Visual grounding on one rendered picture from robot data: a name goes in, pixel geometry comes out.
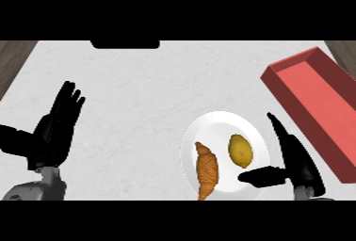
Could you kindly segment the yellow lemon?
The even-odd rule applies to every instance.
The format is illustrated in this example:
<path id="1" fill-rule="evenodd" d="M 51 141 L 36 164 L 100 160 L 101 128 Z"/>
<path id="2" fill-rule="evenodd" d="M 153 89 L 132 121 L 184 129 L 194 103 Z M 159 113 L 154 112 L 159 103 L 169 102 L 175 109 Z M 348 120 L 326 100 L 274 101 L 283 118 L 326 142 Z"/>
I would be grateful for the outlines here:
<path id="1" fill-rule="evenodd" d="M 230 158 L 243 169 L 249 167 L 253 160 L 253 149 L 250 142 L 241 135 L 233 135 L 228 143 Z"/>

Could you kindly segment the white plate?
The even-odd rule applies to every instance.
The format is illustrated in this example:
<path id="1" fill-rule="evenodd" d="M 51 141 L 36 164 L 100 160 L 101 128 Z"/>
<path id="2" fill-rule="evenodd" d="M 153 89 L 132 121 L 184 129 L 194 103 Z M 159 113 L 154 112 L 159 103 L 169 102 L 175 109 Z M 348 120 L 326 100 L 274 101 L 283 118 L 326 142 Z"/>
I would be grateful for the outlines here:
<path id="1" fill-rule="evenodd" d="M 228 143 L 233 135 L 241 135 L 252 146 L 253 160 L 246 169 L 237 166 L 230 158 Z M 243 172 L 271 164 L 268 145 L 252 123 L 241 116 L 225 111 L 206 113 L 191 123 L 181 142 L 181 162 L 188 183 L 196 193 L 200 193 L 197 142 L 216 154 L 219 164 L 219 183 L 206 199 L 209 201 L 258 200 L 264 189 L 238 180 Z"/>

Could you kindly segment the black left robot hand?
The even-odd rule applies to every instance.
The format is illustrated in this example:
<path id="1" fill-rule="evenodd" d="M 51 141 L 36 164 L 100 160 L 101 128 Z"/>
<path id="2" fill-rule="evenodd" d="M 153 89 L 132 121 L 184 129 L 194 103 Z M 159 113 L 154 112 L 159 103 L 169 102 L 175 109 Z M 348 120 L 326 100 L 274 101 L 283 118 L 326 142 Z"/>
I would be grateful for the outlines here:
<path id="1" fill-rule="evenodd" d="M 58 167 L 67 159 L 85 103 L 76 83 L 66 81 L 52 110 L 29 133 L 0 124 L 0 151 L 29 160 L 29 170 Z"/>

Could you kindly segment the red cardboard box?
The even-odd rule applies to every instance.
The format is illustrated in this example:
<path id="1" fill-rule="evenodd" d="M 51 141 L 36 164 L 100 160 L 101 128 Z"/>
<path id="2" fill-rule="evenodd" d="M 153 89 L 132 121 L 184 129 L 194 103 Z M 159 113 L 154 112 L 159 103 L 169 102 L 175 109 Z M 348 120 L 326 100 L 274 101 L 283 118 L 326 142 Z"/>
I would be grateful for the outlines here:
<path id="1" fill-rule="evenodd" d="M 356 184 L 356 79 L 315 47 L 269 65 L 262 81 L 345 184 Z"/>

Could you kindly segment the brown croissant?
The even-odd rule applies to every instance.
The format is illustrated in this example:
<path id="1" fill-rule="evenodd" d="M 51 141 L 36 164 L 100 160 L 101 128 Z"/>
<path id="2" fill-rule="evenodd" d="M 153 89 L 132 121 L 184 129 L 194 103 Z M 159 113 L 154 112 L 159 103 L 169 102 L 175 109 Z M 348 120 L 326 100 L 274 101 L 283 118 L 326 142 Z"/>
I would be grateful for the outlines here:
<path id="1" fill-rule="evenodd" d="M 199 152 L 197 161 L 197 174 L 200 182 L 200 194 L 199 200 L 204 201 L 209 195 L 213 193 L 216 185 L 219 183 L 219 163 L 216 154 L 200 143 L 196 143 Z"/>

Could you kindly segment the black appliance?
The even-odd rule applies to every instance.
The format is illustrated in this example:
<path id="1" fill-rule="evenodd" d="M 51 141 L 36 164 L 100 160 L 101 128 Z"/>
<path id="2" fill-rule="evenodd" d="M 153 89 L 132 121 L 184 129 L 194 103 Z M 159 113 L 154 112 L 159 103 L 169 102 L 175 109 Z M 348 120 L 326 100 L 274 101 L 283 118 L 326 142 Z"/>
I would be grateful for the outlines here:
<path id="1" fill-rule="evenodd" d="M 97 49 L 157 49 L 159 40 L 94 40 L 92 45 Z"/>

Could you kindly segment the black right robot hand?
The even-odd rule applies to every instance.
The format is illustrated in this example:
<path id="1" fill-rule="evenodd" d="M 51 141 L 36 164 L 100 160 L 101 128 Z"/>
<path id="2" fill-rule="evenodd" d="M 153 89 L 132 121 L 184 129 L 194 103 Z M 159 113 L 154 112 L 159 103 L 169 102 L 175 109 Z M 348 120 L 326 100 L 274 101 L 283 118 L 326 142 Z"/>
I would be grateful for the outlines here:
<path id="1" fill-rule="evenodd" d="M 258 188 L 284 185 L 286 181 L 292 180 L 295 189 L 302 185 L 312 187 L 315 190 L 315 197 L 323 198 L 326 186 L 312 156 L 298 137 L 289 133 L 277 116 L 268 113 L 268 117 L 280 141 L 286 168 L 267 166 L 241 173 L 238 180 Z"/>

